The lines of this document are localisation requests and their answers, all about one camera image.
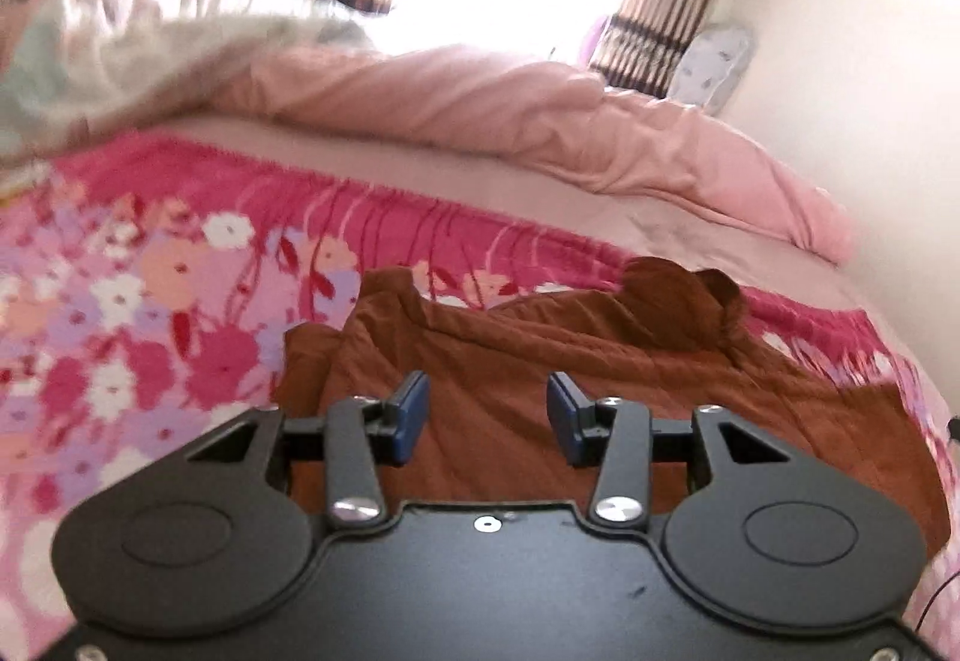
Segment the pink blanket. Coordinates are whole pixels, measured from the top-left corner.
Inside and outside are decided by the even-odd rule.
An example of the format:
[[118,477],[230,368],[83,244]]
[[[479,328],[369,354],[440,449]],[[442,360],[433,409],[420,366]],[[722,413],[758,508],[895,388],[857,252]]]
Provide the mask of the pink blanket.
[[[282,333],[304,319],[344,322],[364,270],[403,263],[424,295],[487,307],[558,286],[608,289],[625,257],[511,217],[161,135],[58,161],[48,186],[0,211],[0,656],[24,661],[69,625],[49,565],[69,507],[265,402]],[[913,367],[863,313],[746,294],[752,330],[811,370],[897,381],[956,496]],[[958,548],[955,537],[934,562],[909,619],[960,565]],[[925,622],[945,653],[960,651],[953,606],[937,602]]]
[[654,194],[834,263],[851,255],[845,212],[746,136],[562,63],[465,46],[395,57],[289,49],[257,58],[213,106],[496,155],[593,193]]

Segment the bed sheet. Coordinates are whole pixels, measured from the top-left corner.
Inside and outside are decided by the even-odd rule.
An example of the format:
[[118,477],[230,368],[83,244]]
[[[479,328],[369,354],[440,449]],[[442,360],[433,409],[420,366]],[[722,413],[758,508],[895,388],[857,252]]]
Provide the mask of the bed sheet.
[[[860,306],[856,289],[789,245],[484,158],[211,116],[172,127],[207,145],[133,134],[57,161],[48,188],[0,212],[8,366],[0,367],[0,655],[8,661],[35,654],[69,624],[48,559],[69,506],[265,401],[284,329],[299,319],[343,322],[363,268],[405,263],[424,294],[483,307],[556,286],[609,287],[630,253],[713,265],[821,307],[747,290],[750,327],[772,346],[839,383],[896,380],[928,434],[943,412],[863,313],[825,311]],[[938,466],[954,485],[949,465],[938,458]],[[912,619],[955,554],[931,568]],[[938,602],[925,625],[945,650],[949,608]]]

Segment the screw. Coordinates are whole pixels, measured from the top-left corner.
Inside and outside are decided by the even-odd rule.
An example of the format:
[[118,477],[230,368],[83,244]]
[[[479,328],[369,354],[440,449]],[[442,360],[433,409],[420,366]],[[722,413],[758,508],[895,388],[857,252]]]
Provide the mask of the screw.
[[77,661],[107,661],[107,653],[100,650],[97,645],[83,645],[77,648],[74,658]]
[[503,524],[495,517],[485,515],[482,518],[477,518],[473,522],[473,527],[480,531],[480,533],[496,533],[503,527]]
[[356,498],[341,498],[335,501],[332,508],[333,516],[341,522],[370,522],[380,516],[380,504],[372,498],[363,496]]
[[611,496],[597,501],[593,511],[607,522],[631,522],[643,514],[643,504],[629,496]]

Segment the floral blanket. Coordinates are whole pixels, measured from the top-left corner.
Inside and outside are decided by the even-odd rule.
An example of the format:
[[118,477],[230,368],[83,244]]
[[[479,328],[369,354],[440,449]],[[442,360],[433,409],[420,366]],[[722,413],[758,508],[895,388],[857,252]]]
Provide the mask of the floral blanket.
[[[49,564],[66,511],[266,402],[283,332],[343,324],[365,270],[408,265],[425,296],[486,308],[610,289],[625,259],[511,217],[169,137],[128,134],[59,161],[0,209],[0,656],[35,656],[70,624]],[[811,370],[894,378],[956,493],[916,371],[863,313],[746,294],[751,329]],[[934,562],[909,618],[958,559],[954,543]],[[939,600],[925,621],[945,653],[960,648],[955,607]]]

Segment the brown garment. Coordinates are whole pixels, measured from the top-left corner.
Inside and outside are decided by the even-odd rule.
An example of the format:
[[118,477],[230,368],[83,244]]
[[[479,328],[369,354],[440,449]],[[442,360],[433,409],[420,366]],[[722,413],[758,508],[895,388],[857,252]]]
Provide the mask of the brown garment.
[[[388,500],[527,501],[585,506],[596,470],[566,465],[546,417],[546,378],[565,371],[594,397],[644,402],[689,419],[719,404],[807,450],[906,508],[931,555],[949,537],[932,458],[894,386],[838,388],[743,326],[736,284],[668,260],[627,266],[623,289],[521,298],[468,311],[425,301],[410,272],[366,274],[342,332],[317,324],[286,339],[277,404],[293,416],[349,395],[386,398],[410,371],[431,380],[430,418],[402,469],[382,469]],[[320,509],[319,464],[298,464],[294,496]],[[686,495],[685,469],[654,468],[654,511]]]

